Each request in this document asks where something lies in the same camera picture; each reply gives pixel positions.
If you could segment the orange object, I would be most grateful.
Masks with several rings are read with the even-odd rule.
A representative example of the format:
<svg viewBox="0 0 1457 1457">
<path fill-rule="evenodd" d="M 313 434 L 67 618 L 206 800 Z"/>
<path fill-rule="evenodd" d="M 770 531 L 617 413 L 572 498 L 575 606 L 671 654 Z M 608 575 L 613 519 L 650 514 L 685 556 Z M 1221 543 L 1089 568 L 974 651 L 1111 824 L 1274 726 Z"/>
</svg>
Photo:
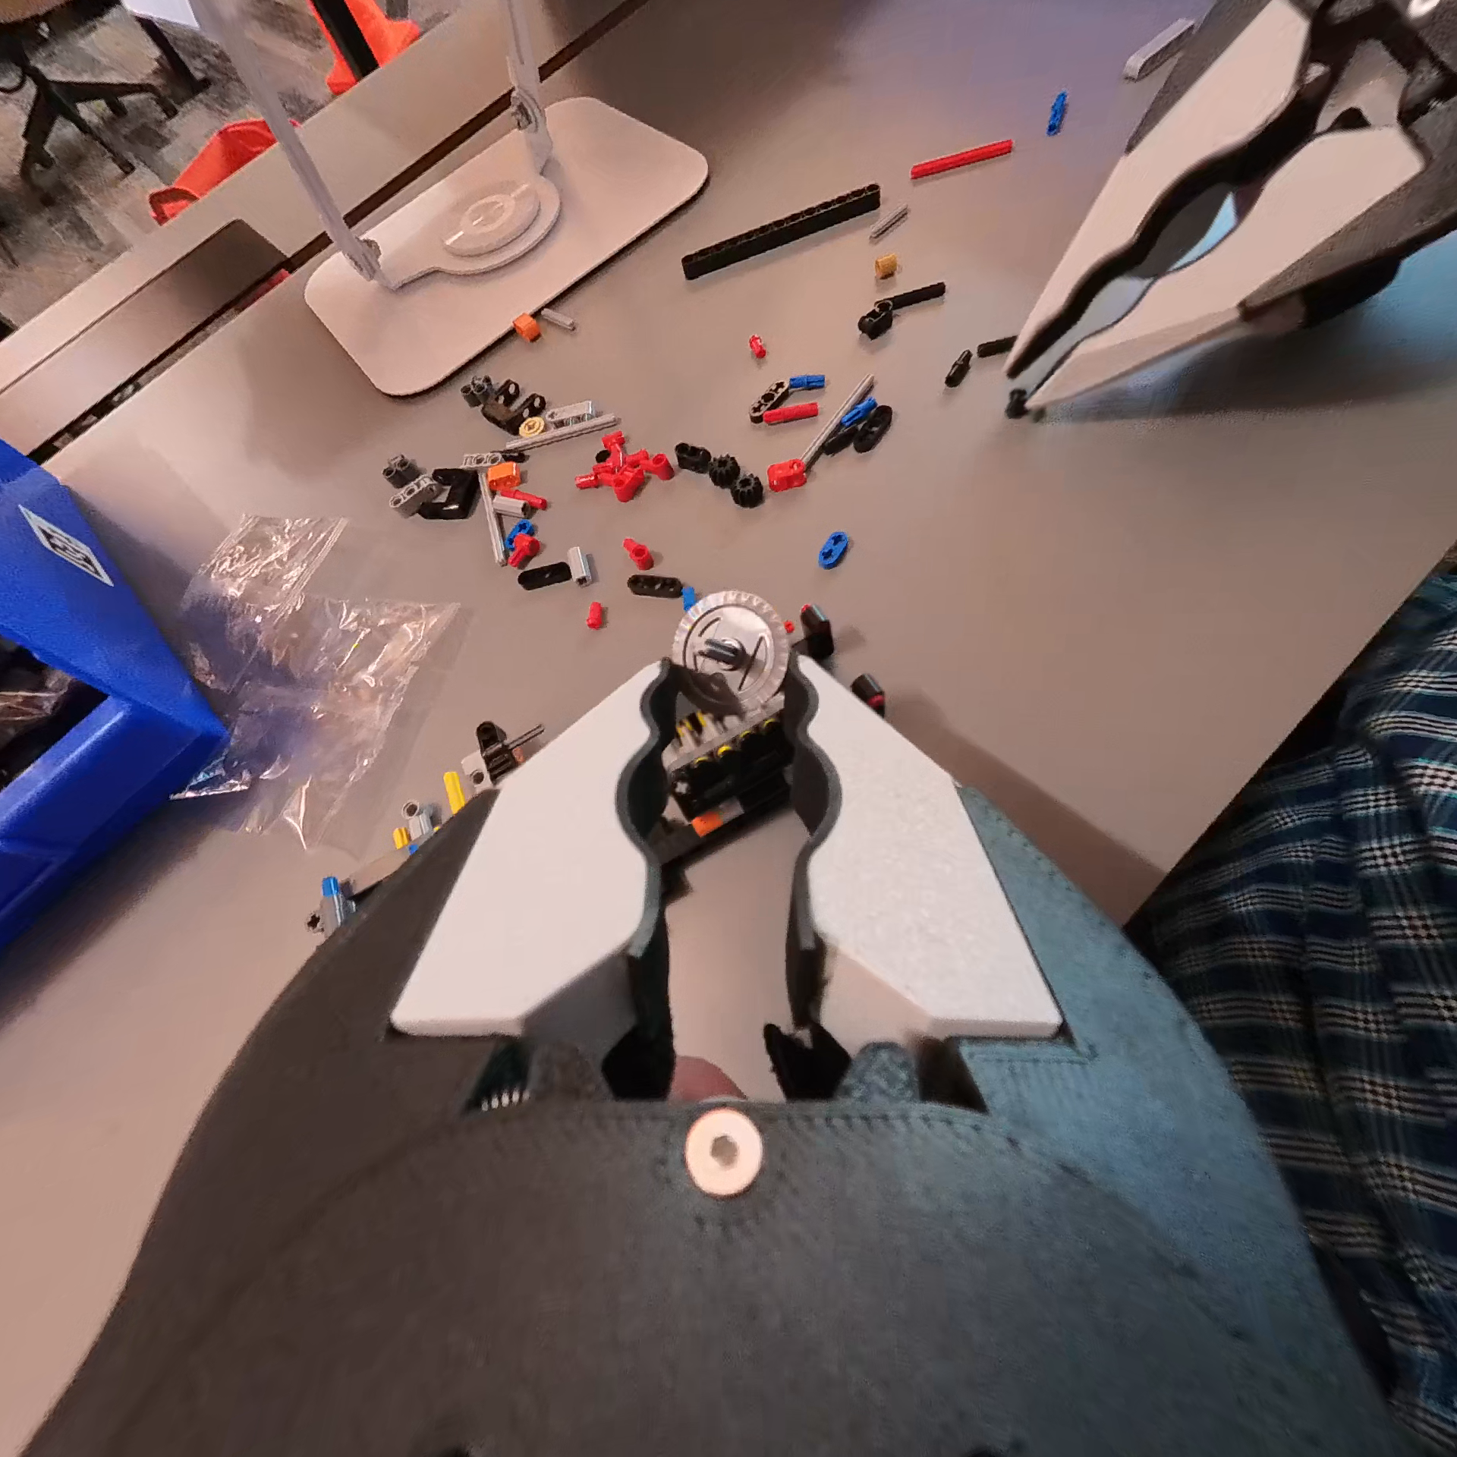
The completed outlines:
<svg viewBox="0 0 1457 1457">
<path fill-rule="evenodd" d="M 414 21 L 395 20 L 376 2 L 308 2 L 306 6 L 332 53 L 326 79 L 332 98 L 343 96 L 358 80 L 397 59 L 423 35 Z"/>
<path fill-rule="evenodd" d="M 182 169 L 175 183 L 149 193 L 150 219 L 164 226 L 275 146 L 275 141 L 261 118 L 227 124 Z"/>
</svg>

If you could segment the pile of red lego connectors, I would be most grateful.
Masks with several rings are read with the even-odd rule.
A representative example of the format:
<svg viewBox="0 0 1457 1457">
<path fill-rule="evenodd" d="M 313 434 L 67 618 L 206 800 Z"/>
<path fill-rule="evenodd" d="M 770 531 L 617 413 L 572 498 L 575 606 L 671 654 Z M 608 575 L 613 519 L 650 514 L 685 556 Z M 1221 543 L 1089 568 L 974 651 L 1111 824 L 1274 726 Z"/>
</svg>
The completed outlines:
<svg viewBox="0 0 1457 1457">
<path fill-rule="evenodd" d="M 622 431 L 603 434 L 591 469 L 574 479 L 579 491 L 608 490 L 619 502 L 634 500 L 646 479 L 671 481 L 676 474 L 666 453 L 629 450 Z"/>
</svg>

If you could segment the blue bin with square tag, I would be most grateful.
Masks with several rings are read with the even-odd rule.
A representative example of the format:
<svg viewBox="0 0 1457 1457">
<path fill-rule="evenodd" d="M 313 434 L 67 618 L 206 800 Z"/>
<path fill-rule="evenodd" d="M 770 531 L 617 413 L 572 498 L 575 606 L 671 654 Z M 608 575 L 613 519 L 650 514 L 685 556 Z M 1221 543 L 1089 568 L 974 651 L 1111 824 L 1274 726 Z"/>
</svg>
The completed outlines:
<svg viewBox="0 0 1457 1457">
<path fill-rule="evenodd" d="M 104 703 L 1 790 L 6 949 L 183 788 L 225 729 L 78 502 L 1 446 L 1 634 Z"/>
</svg>

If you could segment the red lego axle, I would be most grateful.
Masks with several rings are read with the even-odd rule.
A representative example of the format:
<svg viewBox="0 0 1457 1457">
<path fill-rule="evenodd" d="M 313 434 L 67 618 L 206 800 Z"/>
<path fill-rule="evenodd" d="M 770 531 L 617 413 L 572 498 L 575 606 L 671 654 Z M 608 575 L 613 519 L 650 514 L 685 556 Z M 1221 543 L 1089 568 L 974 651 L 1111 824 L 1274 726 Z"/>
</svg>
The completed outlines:
<svg viewBox="0 0 1457 1457">
<path fill-rule="evenodd" d="M 940 155 L 936 158 L 927 158 L 917 162 L 908 170 L 910 181 L 924 181 L 929 177 L 947 176 L 957 170 L 973 169 L 983 165 L 992 160 L 1005 158 L 1012 153 L 1014 141 L 1012 139 L 997 139 L 992 143 L 983 143 L 974 148 Z"/>
</svg>

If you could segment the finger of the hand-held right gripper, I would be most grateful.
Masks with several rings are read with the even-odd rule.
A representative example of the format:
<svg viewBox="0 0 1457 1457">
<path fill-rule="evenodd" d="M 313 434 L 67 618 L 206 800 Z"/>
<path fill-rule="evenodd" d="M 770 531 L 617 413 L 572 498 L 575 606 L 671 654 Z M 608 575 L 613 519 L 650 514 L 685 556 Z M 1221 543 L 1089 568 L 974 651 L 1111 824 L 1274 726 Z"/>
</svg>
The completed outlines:
<svg viewBox="0 0 1457 1457">
<path fill-rule="evenodd" d="M 1323 226 L 1290 165 L 1318 113 L 1318 4 L 1215 4 L 1033 304 L 1005 377 L 1120 379 L 1238 330 Z"/>
<path fill-rule="evenodd" d="M 1427 144 L 1307 108 L 1172 108 L 1113 167 L 1023 325 L 1045 410 L 1415 249 Z"/>
</svg>

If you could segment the light grey lego beam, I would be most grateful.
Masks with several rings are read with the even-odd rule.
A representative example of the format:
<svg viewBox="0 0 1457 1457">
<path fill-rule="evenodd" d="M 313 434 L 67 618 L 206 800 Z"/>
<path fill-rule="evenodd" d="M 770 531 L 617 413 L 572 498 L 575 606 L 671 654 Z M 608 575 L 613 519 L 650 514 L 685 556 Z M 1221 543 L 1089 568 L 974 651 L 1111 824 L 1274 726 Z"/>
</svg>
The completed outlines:
<svg viewBox="0 0 1457 1457">
<path fill-rule="evenodd" d="M 1196 21 L 1182 18 L 1156 32 L 1151 40 L 1139 46 L 1122 65 L 1122 80 L 1136 84 L 1149 77 L 1182 49 L 1195 30 Z"/>
</svg>

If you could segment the pile of mixed lego pieces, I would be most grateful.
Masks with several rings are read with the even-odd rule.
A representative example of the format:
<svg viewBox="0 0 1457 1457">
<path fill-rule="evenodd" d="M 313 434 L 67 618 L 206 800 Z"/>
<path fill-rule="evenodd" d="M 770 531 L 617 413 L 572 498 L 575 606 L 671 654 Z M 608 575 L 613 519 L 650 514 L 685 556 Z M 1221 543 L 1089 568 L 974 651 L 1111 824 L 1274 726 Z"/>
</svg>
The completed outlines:
<svg viewBox="0 0 1457 1457">
<path fill-rule="evenodd" d="M 591 401 L 549 406 L 542 394 L 523 393 L 513 379 L 485 375 L 471 377 L 461 398 L 501 441 L 492 450 L 468 453 L 454 467 L 423 469 L 407 455 L 393 455 L 381 471 L 390 486 L 390 510 L 428 523 L 459 523 L 482 512 L 490 559 L 530 576 L 541 550 L 535 519 L 548 505 L 525 486 L 528 460 L 598 429 L 612 434 L 620 417 Z"/>
</svg>

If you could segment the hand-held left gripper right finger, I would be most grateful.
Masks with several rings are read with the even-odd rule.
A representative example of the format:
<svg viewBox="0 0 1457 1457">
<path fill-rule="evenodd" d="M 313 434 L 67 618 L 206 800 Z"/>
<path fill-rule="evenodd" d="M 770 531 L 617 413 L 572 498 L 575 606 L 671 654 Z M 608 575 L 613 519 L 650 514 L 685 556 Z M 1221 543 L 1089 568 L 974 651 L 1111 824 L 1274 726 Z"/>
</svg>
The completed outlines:
<svg viewBox="0 0 1457 1457">
<path fill-rule="evenodd" d="M 1061 1010 L 953 778 L 827 670 L 792 658 L 782 724 L 794 1027 L 834 1041 L 1047 1041 Z"/>
</svg>

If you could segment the lego car chassis assembly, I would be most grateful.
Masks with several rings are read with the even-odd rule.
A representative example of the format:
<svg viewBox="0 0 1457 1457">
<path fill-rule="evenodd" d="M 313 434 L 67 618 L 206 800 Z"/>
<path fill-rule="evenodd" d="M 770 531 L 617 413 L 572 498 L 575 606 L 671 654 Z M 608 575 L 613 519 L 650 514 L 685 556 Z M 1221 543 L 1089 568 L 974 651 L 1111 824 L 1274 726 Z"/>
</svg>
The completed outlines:
<svg viewBox="0 0 1457 1457">
<path fill-rule="evenodd" d="M 676 720 L 662 753 L 667 802 L 648 833 L 671 894 L 681 892 L 686 864 L 787 804 L 792 752 L 782 708 L 783 696 L 775 694 L 744 717 L 697 710 Z M 504 774 L 525 765 L 541 734 L 537 726 L 504 739 L 492 722 L 482 722 L 476 752 L 464 757 L 457 772 L 443 776 L 447 814 L 475 797 L 492 797 Z M 402 814 L 405 823 L 393 830 L 390 850 L 346 875 L 320 880 L 315 911 L 305 923 L 312 935 L 338 932 L 443 826 L 433 804 L 407 802 Z"/>
</svg>

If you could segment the lego gear axle subassembly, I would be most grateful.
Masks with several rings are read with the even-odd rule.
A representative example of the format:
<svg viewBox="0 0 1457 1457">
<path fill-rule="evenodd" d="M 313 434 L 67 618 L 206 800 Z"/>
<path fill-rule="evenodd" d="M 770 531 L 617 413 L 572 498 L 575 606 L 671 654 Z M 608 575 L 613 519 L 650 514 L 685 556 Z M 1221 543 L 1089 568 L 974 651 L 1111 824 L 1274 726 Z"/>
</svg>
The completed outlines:
<svg viewBox="0 0 1457 1457">
<path fill-rule="evenodd" d="M 745 590 L 704 595 L 686 609 L 672 637 L 681 693 L 716 717 L 747 717 L 766 708 L 789 675 L 790 644 L 773 606 Z"/>
</svg>

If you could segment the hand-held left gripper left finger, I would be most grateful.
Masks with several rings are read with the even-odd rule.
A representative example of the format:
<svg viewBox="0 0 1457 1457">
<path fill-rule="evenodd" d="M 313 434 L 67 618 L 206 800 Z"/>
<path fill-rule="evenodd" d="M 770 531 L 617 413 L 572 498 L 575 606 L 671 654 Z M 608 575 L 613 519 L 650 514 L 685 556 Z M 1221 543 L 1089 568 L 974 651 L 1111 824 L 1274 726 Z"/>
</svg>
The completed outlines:
<svg viewBox="0 0 1457 1457">
<path fill-rule="evenodd" d="M 626 958 L 657 897 L 629 823 L 631 765 L 659 726 L 650 663 L 509 776 L 390 1013 L 419 1038 L 620 1039 Z"/>
</svg>

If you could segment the black lego connector with axle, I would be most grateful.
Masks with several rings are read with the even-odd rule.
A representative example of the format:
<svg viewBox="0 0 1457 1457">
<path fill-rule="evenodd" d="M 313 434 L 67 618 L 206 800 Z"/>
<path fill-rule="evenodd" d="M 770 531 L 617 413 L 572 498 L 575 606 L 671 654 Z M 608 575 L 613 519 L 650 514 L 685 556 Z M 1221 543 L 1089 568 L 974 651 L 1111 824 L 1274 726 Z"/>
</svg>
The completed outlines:
<svg viewBox="0 0 1457 1457">
<path fill-rule="evenodd" d="M 877 340 L 889 332 L 898 313 L 914 306 L 940 302 L 943 297 L 943 281 L 920 285 L 896 295 L 882 297 L 860 316 L 856 328 L 867 340 Z"/>
</svg>

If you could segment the clear bags of lego parts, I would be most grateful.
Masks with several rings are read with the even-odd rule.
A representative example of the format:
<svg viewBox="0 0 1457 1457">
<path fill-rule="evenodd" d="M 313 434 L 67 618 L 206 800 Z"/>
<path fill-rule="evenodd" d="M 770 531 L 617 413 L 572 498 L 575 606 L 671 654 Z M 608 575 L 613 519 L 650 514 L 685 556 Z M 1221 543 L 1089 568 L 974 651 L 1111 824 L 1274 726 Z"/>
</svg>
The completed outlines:
<svg viewBox="0 0 1457 1457">
<path fill-rule="evenodd" d="M 1 790 L 102 703 L 102 691 L 1 639 Z"/>
</svg>

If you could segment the white book stand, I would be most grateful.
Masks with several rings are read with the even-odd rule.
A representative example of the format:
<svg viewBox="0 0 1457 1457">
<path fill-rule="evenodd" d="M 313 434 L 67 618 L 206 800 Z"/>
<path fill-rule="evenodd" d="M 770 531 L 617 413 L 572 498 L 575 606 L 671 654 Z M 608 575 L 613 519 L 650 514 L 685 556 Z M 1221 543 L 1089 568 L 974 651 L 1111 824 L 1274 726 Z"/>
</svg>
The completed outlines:
<svg viewBox="0 0 1457 1457">
<path fill-rule="evenodd" d="M 332 242 L 303 302 L 385 396 L 417 396 L 700 193 L 698 151 L 591 98 L 544 105 L 520 4 L 499 4 L 515 131 L 350 228 L 267 80 L 235 4 L 190 4 L 228 54 Z"/>
</svg>

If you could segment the blue plaid shirt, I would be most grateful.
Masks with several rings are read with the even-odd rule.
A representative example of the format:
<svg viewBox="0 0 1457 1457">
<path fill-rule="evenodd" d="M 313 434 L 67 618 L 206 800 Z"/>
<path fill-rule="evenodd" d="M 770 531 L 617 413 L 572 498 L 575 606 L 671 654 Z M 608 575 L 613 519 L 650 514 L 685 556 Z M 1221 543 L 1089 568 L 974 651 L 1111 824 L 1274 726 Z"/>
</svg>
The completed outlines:
<svg viewBox="0 0 1457 1457">
<path fill-rule="evenodd" d="M 1453 564 L 1132 930 L 1247 1102 L 1394 1421 L 1453 1454 Z"/>
</svg>

